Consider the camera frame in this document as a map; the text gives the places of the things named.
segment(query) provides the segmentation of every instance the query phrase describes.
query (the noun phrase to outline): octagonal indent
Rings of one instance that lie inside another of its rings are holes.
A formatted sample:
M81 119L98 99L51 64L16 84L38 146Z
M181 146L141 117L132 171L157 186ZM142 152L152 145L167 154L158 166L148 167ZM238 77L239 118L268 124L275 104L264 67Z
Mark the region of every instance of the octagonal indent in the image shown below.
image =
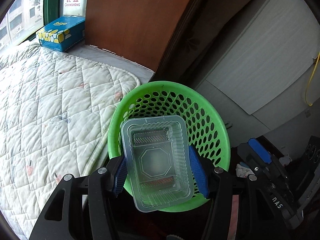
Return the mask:
M164 176L171 168L169 153L161 146L146 148L139 163L141 172L149 178Z

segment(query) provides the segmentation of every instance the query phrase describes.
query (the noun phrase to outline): basket hole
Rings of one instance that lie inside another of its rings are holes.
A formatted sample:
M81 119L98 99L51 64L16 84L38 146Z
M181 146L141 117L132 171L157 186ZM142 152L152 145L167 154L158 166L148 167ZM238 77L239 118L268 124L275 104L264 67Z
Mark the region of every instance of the basket hole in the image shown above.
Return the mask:
M214 163L214 165L217 165L219 162L221 161L221 158L219 157L216 162Z

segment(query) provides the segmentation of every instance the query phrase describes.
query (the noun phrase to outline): black device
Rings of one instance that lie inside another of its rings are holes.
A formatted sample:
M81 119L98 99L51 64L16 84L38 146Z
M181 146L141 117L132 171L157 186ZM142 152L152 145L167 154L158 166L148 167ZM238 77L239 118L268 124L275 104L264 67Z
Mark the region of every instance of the black device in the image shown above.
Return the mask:
M194 146L189 147L189 156L199 190L215 199L203 240L227 239L233 195L239 195L236 239L290 239L281 212L270 199L270 180L257 180L254 175L246 179L232 176L201 157ZM29 240L118 240L109 198L121 192L126 176L123 154L90 176L65 175L44 206ZM90 235L86 235L82 195L88 195Z

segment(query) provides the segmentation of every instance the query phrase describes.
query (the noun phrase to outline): green plastic basket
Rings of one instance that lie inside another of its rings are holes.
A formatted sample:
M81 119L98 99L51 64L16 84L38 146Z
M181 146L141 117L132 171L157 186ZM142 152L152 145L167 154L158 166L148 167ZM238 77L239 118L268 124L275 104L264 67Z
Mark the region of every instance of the green plastic basket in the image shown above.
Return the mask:
M180 115L186 122L189 144L193 143L201 156L215 166L228 171L230 144L225 125L214 107L196 91L178 83L156 81L141 85L129 92L115 110L108 134L109 157L121 153L121 126L128 118ZM208 200L199 193L194 181L194 195L184 203L162 209L182 212L201 206ZM130 181L124 188L132 195Z

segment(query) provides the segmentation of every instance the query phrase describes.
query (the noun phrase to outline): brown wooden panel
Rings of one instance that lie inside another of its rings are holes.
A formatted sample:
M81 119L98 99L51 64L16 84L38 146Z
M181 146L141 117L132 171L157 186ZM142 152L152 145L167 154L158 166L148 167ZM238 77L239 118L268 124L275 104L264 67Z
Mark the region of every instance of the brown wooden panel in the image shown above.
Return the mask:
M189 0L87 0L86 44L156 70Z

